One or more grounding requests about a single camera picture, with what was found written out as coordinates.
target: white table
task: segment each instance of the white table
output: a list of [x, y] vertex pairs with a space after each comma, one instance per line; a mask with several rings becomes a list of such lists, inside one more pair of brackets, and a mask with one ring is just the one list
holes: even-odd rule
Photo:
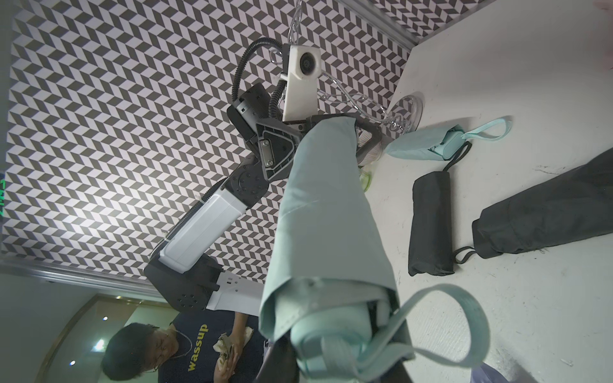
[[[474, 129], [512, 116], [499, 142], [473, 140], [452, 168], [454, 246], [472, 244], [481, 210], [613, 147], [613, 45], [609, 20], [583, 0], [497, 0], [418, 45], [392, 104], [419, 92], [420, 128], [458, 121]], [[539, 382], [610, 382], [613, 347], [613, 235], [494, 259], [473, 256], [454, 275], [407, 273], [416, 178], [436, 161], [383, 156], [367, 192], [401, 300], [437, 283], [469, 290], [488, 315], [486, 362], [505, 374], [519, 362]], [[460, 358], [468, 327], [457, 304], [432, 295], [409, 316], [414, 344]], [[416, 382], [468, 383], [469, 370], [423, 357], [406, 367]]]

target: black hair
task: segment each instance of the black hair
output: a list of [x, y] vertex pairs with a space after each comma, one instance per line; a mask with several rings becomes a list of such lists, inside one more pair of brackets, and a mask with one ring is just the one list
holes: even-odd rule
[[157, 327], [132, 323], [113, 335], [102, 358], [102, 372], [112, 381], [127, 381], [143, 371], [147, 339]]

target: person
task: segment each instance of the person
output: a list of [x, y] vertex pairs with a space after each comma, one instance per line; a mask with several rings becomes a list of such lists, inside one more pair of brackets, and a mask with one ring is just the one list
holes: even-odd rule
[[[594, 5], [597, 8], [602, 9], [603, 11], [607, 12], [609, 16], [611, 17], [611, 22], [613, 22], [613, 0], [596, 0], [594, 1]], [[606, 54], [604, 64], [606, 66], [606, 69], [613, 70], [613, 50], [609, 51]]]
[[[110, 339], [102, 371], [114, 381], [153, 370], [160, 383], [251, 383], [264, 358], [265, 339], [257, 325], [257, 317], [223, 310], [181, 313], [165, 330], [132, 323]], [[254, 331], [245, 344], [246, 326]], [[232, 347], [218, 368], [213, 345], [223, 333], [230, 333]]]

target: metal trim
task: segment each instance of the metal trim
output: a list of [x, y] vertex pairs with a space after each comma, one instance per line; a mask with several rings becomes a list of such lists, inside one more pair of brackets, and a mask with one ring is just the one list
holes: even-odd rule
[[475, 12], [477, 12], [479, 9], [483, 9], [485, 7], [487, 7], [488, 5], [490, 5], [491, 3], [493, 3], [496, 0], [485, 0], [484, 2], [480, 2], [477, 4], [477, 6], [471, 8], [470, 10], [468, 10], [467, 12], [464, 12], [463, 14], [461, 14], [460, 16], [458, 16], [457, 18], [451, 20], [450, 22], [448, 22], [447, 24], [445, 24], [444, 26], [438, 28], [436, 31], [430, 33], [429, 35], [427, 35], [426, 37], [424, 37], [423, 39], [421, 39], [420, 41], [418, 41], [417, 44], [422, 44], [425, 41], [431, 39], [432, 37], [436, 36], [437, 34], [446, 31], [448, 28], [450, 28], [451, 26], [456, 25], [457, 23], [459, 23], [460, 21], [464, 20], [466, 17], [469, 17], [470, 15], [474, 14]]
[[0, 256], [0, 273], [33, 276], [47, 281], [75, 284], [94, 289], [122, 290], [152, 298], [162, 297], [146, 279], [127, 278], [75, 267], [47, 264], [37, 260], [7, 256], [5, 254]]
[[417, 45], [418, 38], [415, 35], [381, 9], [375, 7], [369, 0], [338, 0], [338, 2], [409, 52]]

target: chevron pattern wall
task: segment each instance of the chevron pattern wall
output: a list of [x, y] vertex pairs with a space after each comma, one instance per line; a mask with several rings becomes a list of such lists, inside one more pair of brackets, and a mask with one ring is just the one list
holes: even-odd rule
[[[3, 234], [19, 257], [144, 278], [160, 241], [248, 154], [224, 112], [245, 47], [286, 41], [287, 0], [21, 0], [13, 24]], [[387, 105], [408, 52], [334, 0], [304, 5], [300, 43]], [[254, 57], [247, 86], [280, 70]], [[320, 88], [331, 91], [329, 83]], [[335, 112], [326, 104], [320, 109]], [[283, 182], [208, 254], [263, 281]]]
[[485, 0], [370, 0], [398, 24], [426, 37]]

